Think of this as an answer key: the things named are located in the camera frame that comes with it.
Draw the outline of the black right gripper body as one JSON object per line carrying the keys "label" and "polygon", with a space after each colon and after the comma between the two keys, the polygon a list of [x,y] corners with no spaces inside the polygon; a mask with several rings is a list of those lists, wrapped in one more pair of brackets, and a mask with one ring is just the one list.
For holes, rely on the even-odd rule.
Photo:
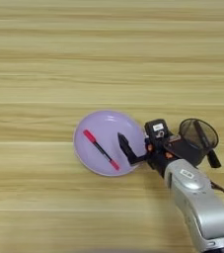
{"label": "black right gripper body", "polygon": [[173,133],[169,133],[167,137],[152,140],[149,136],[145,137],[146,162],[159,175],[164,178],[167,166],[179,159],[179,156],[168,151],[164,147],[164,142],[169,141],[171,137],[175,137]]}

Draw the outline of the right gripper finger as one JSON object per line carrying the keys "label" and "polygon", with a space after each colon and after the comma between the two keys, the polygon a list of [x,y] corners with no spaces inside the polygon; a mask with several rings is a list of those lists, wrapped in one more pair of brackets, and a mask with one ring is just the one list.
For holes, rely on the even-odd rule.
{"label": "right gripper finger", "polygon": [[117,134],[117,138],[118,138],[119,147],[124,153],[124,155],[126,156],[130,165],[134,165],[146,160],[146,155],[137,156],[133,152],[132,148],[129,145],[129,141],[122,133],[119,132]]}
{"label": "right gripper finger", "polygon": [[173,134],[169,137],[169,143],[174,143],[176,141],[180,141],[182,137],[179,134]]}

